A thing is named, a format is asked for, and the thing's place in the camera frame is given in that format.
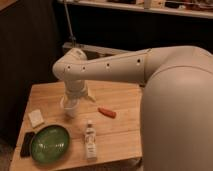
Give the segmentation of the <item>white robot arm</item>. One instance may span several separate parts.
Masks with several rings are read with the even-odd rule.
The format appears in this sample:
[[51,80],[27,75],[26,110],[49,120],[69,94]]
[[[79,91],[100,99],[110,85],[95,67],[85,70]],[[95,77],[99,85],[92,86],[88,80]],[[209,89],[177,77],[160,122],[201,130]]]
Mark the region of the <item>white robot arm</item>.
[[196,46],[150,48],[88,60],[73,48],[53,65],[72,97],[86,80],[141,85],[144,171],[213,171],[213,54]]

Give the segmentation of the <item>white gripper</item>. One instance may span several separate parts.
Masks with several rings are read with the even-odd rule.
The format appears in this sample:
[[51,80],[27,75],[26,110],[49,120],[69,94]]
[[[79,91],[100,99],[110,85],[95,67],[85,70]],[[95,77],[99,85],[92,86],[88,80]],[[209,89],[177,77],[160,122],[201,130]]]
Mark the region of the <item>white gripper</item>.
[[96,101],[94,94],[89,89],[84,80],[66,81],[65,94],[69,100],[85,97],[91,100],[92,102]]

